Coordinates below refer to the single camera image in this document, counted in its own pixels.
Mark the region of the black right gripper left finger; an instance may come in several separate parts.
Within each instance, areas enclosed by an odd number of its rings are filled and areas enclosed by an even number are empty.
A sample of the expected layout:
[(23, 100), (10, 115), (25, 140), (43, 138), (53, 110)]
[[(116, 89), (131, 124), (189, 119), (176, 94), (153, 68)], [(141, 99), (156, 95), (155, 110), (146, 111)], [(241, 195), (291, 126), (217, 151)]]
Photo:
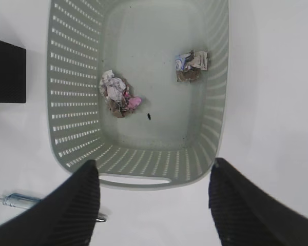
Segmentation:
[(0, 225), (0, 245), (89, 245), (99, 209), (99, 173), (89, 160), (42, 201)]

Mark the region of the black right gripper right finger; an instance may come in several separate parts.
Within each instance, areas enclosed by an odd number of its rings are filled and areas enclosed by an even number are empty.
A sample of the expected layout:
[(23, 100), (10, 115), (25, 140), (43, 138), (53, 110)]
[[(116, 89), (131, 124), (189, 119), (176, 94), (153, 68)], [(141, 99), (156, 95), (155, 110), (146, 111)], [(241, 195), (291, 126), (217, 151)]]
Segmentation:
[(253, 184), (224, 158), (211, 168), (208, 208), (222, 245), (308, 245), (308, 218)]

